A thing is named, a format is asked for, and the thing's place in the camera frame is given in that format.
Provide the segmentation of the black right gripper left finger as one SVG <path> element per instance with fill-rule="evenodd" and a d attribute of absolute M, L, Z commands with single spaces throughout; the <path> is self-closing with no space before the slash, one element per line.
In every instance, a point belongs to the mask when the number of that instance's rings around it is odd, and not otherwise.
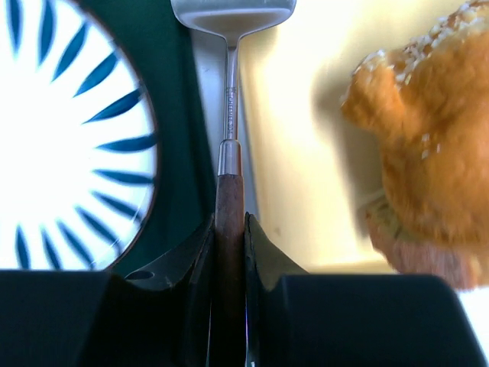
<path fill-rule="evenodd" d="M 121 277 L 3 271 L 3 366 L 204 366 L 213 219 Z"/>

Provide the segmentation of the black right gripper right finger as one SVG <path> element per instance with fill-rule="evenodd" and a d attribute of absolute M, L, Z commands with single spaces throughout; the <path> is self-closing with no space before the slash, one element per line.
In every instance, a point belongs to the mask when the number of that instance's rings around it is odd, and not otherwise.
<path fill-rule="evenodd" d="M 486 366 L 455 292 L 432 275 L 310 274 L 244 219 L 256 366 Z"/>

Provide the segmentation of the wooden handled cake server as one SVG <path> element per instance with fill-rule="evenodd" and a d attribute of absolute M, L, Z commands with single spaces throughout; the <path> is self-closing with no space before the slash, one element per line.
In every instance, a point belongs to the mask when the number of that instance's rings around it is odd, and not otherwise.
<path fill-rule="evenodd" d="M 238 140 L 238 49 L 240 40 L 287 20 L 289 0 L 180 0 L 171 3 L 184 26 L 225 40 L 223 138 L 219 145 L 215 201 L 210 366 L 243 366 L 246 360 L 245 192 Z"/>

